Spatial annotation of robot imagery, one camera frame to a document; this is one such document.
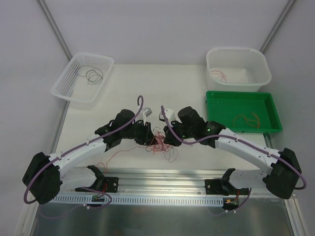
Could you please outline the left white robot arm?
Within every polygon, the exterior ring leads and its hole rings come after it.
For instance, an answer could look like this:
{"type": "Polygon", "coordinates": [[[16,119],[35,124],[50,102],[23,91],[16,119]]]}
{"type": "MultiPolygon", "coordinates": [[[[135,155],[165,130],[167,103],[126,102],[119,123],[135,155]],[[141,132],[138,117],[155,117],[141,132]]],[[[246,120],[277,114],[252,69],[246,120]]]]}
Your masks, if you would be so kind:
{"type": "Polygon", "coordinates": [[[130,110],[121,110],[108,124],[98,128],[82,144],[67,151],[45,155],[37,153],[31,160],[22,182],[26,186],[24,196],[29,193],[34,200],[43,205],[54,199],[59,192],[90,188],[99,191],[103,187],[104,175],[94,165],[77,169],[76,166],[87,159],[119,145],[123,139],[134,140],[140,146],[152,146],[157,143],[151,124],[136,120],[136,114],[130,110]]]}

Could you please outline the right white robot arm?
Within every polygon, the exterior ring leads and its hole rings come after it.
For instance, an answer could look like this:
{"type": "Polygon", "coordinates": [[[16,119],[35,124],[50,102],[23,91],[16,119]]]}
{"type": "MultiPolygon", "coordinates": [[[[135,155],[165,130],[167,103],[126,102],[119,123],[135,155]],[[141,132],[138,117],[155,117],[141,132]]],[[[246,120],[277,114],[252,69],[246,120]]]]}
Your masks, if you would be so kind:
{"type": "Polygon", "coordinates": [[[159,118],[166,123],[166,144],[175,147],[201,144],[229,152],[256,166],[255,170],[227,169],[220,179],[210,183],[216,194],[228,196],[243,189],[266,188],[281,199],[289,199],[293,191],[307,187],[294,151],[259,146],[216,121],[205,121],[190,106],[181,109],[178,117],[176,120],[172,110],[161,108],[159,118]]]}

